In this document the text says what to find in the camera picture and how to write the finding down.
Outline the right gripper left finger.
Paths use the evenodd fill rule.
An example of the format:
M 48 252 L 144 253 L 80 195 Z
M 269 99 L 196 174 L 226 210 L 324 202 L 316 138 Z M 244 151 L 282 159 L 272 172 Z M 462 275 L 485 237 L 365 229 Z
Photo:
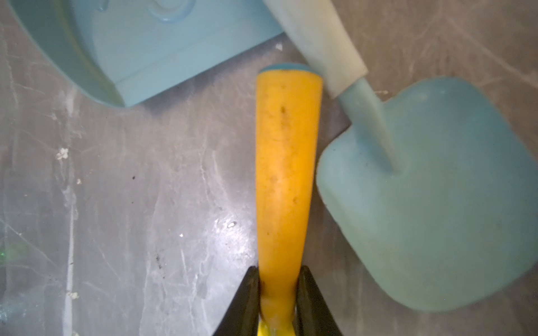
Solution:
M 247 269 L 221 323 L 213 336 L 256 336 L 259 327 L 259 269 Z

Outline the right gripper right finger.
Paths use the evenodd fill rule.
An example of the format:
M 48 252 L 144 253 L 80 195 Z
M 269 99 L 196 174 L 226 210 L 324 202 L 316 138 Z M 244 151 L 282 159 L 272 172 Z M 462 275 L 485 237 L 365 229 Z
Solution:
M 305 265 L 298 276 L 294 329 L 297 335 L 343 335 L 312 272 Z

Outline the light blue small shovel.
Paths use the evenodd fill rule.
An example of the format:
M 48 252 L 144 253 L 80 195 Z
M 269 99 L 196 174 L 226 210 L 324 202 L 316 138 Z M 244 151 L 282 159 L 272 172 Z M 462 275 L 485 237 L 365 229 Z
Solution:
M 382 101 L 332 2 L 266 5 L 350 119 L 317 189 L 389 297 L 457 309 L 537 264 L 537 161 L 477 87 L 436 77 Z

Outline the yellow scoop shovel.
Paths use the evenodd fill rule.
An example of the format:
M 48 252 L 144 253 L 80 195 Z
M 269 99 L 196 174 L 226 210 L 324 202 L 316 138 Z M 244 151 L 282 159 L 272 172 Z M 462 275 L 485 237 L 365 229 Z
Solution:
M 259 335 L 297 334 L 321 101 L 322 78 L 303 64 L 275 64 L 256 77 Z

